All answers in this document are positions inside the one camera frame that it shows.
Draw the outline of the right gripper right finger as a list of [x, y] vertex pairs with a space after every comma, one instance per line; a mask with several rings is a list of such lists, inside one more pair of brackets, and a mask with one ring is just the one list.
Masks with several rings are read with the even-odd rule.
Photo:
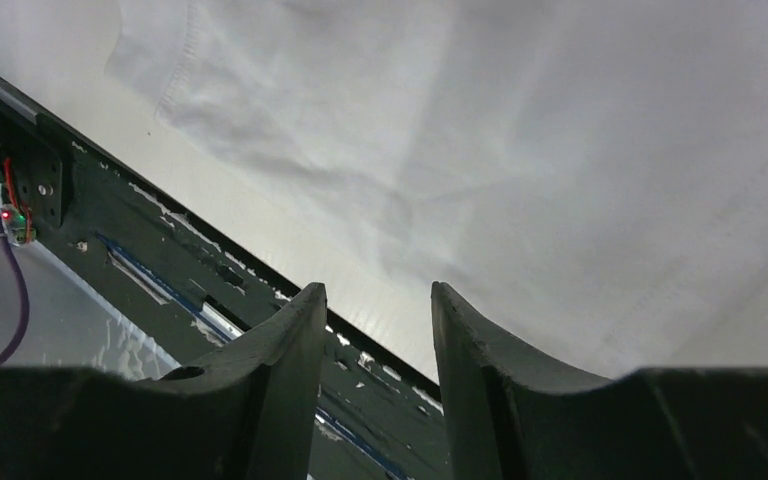
[[457, 479], [768, 479], [768, 368], [573, 367], [431, 288]]

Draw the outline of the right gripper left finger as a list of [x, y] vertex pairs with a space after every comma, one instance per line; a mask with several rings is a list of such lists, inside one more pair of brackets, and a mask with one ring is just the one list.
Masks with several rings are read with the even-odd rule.
[[0, 368], [0, 479], [303, 479], [325, 286], [158, 380]]

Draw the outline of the white garment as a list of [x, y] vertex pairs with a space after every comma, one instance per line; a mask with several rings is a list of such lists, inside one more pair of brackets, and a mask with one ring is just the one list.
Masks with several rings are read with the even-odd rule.
[[768, 1], [124, 1], [111, 76], [549, 354], [768, 364]]

